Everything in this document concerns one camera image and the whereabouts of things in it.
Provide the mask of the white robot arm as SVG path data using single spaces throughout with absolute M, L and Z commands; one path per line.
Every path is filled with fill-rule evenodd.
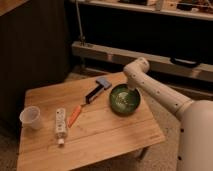
M 213 171 L 213 101 L 193 100 L 147 75 L 141 57 L 123 72 L 130 89 L 141 88 L 180 121 L 176 171 Z

